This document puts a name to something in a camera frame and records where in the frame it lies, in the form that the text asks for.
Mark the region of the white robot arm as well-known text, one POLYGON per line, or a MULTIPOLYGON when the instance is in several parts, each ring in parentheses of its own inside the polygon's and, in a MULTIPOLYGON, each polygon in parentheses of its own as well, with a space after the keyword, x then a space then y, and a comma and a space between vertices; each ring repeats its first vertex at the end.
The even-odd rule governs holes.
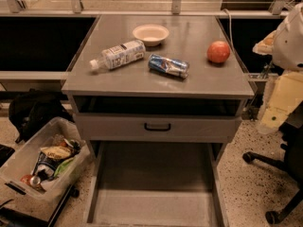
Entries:
POLYGON ((269 134, 277 131, 303 101, 303 4, 295 5, 253 51, 271 55, 273 65, 283 69, 281 76, 266 82, 258 112, 258 132, 269 134))

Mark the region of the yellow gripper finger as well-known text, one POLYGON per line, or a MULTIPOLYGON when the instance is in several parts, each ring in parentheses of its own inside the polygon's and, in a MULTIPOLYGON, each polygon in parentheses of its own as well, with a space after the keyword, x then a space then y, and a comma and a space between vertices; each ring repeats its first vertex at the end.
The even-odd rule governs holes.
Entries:
POLYGON ((262 101, 257 130, 261 134, 273 133, 303 101, 303 74, 287 71, 277 78, 269 77, 262 101))

